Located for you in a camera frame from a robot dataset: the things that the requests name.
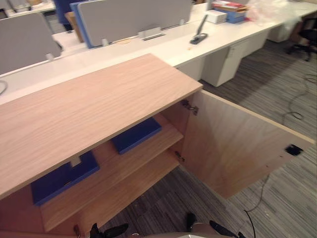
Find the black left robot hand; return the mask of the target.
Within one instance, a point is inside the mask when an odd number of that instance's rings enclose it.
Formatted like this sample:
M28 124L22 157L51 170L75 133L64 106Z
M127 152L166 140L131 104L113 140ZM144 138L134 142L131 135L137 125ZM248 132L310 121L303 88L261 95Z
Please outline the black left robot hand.
M97 223L94 223L90 230L90 238L115 238L125 233L128 227L129 225L125 223L125 224L107 229L104 232L100 232Z

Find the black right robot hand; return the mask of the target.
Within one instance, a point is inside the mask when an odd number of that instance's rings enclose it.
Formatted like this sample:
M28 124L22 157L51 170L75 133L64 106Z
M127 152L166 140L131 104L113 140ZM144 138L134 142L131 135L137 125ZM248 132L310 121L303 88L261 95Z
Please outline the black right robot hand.
M186 229L190 233L195 233L202 235L206 238L211 238L214 236L225 236L230 238L245 238L245 236L238 232L236 235L234 232L220 225L219 223L210 220L208 223L198 222L196 215L194 213L186 214Z

